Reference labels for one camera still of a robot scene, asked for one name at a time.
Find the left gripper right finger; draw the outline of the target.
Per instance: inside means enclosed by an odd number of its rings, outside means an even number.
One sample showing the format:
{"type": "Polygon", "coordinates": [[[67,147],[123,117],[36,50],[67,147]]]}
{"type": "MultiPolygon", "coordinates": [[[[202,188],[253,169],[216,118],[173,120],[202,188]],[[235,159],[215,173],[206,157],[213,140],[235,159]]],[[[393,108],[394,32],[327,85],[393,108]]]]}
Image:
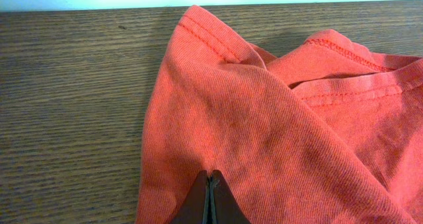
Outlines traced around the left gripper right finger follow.
{"type": "Polygon", "coordinates": [[[210,223],[250,224],[220,170],[210,178],[210,223]]]}

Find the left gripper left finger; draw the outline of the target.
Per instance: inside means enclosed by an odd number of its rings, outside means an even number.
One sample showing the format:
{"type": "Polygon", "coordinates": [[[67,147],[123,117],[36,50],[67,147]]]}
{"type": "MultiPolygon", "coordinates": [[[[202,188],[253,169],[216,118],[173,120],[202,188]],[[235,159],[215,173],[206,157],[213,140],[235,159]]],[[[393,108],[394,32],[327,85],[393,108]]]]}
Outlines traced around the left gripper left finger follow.
{"type": "Polygon", "coordinates": [[[192,183],[180,209],[170,224],[207,224],[210,182],[206,170],[200,171],[192,183]]]}

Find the red t-shirt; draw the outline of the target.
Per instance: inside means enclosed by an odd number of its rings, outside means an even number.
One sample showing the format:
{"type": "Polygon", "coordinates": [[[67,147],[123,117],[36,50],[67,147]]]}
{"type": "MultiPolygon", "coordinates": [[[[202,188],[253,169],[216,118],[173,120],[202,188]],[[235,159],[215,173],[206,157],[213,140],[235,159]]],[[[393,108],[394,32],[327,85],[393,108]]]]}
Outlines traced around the red t-shirt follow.
{"type": "Polygon", "coordinates": [[[194,5],[145,115],[137,223],[220,170],[252,223],[421,223],[422,59],[335,30],[283,57],[194,5]]]}

